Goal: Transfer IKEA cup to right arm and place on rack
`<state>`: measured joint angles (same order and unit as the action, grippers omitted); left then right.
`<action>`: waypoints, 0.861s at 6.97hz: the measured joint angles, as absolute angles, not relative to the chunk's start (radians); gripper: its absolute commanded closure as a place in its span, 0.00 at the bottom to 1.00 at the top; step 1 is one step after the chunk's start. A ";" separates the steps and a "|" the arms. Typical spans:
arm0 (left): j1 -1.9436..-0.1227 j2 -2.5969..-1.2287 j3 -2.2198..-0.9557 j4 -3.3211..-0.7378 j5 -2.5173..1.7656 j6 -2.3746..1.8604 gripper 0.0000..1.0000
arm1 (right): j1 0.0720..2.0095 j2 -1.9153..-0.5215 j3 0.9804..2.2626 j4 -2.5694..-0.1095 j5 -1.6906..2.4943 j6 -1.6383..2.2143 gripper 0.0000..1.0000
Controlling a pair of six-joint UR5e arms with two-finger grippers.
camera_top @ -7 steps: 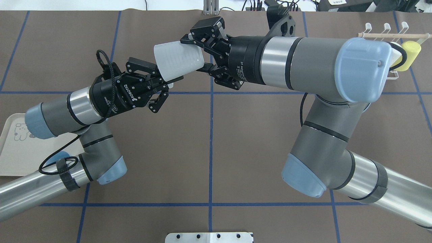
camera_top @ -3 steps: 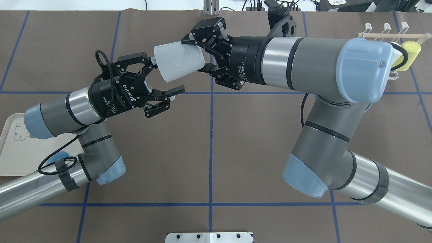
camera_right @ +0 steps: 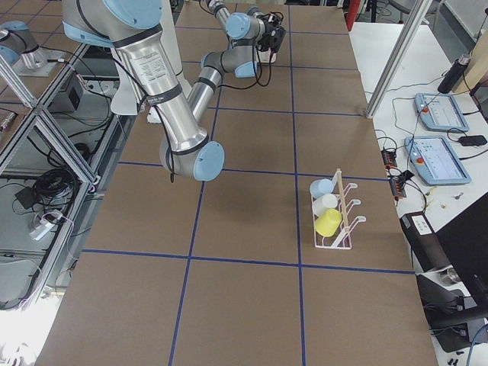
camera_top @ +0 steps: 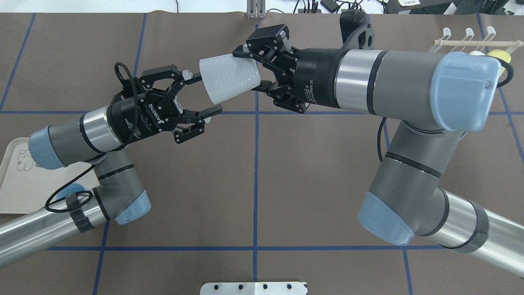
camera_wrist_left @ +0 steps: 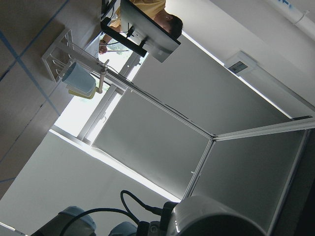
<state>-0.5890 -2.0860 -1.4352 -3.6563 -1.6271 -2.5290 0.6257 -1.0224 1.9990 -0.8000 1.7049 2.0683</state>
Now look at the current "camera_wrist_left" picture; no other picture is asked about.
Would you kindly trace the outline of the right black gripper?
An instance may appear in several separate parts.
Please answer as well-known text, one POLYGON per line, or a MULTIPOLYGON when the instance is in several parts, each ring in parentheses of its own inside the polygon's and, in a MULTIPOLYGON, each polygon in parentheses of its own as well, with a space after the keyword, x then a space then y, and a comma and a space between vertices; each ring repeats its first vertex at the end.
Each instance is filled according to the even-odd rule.
POLYGON ((163 208, 145 205, 145 209, 160 216, 159 221, 140 221, 137 225, 138 236, 165 236, 170 222, 171 214, 178 203, 166 202, 163 208))

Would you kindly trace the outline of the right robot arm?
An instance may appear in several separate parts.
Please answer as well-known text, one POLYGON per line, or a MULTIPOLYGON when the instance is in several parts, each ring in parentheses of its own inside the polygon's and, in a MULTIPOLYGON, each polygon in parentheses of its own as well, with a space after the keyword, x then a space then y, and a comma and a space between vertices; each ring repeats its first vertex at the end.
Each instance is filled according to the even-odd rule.
POLYGON ((118 213, 130 218, 133 223, 122 222, 115 226, 109 233, 110 236, 164 236, 170 220, 170 214, 177 205, 175 202, 166 202, 163 208, 144 204, 137 197, 132 198, 145 210, 160 216, 159 221, 147 222, 139 220, 127 207, 121 196, 124 210, 117 208, 101 207, 87 211, 76 206, 69 206, 59 212, 56 217, 33 233, 34 236, 95 236, 96 223, 90 217, 92 213, 110 212, 118 213))

